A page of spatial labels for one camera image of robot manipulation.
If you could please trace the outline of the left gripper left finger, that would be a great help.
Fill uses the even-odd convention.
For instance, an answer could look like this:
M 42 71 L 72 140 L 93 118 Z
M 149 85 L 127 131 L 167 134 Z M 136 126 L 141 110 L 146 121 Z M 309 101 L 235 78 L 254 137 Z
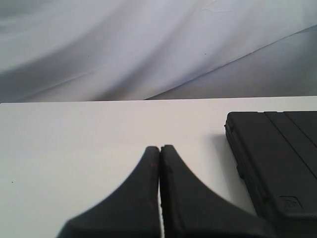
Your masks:
M 149 146 L 129 177 L 105 200 L 70 219 L 60 238 L 159 238 L 159 149 Z

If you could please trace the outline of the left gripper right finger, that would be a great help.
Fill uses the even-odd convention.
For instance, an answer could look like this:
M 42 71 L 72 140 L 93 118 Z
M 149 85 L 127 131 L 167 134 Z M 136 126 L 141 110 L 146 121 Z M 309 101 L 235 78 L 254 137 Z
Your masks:
M 166 238 L 273 238 L 268 222 L 201 182 L 172 145 L 161 148 L 159 187 Z

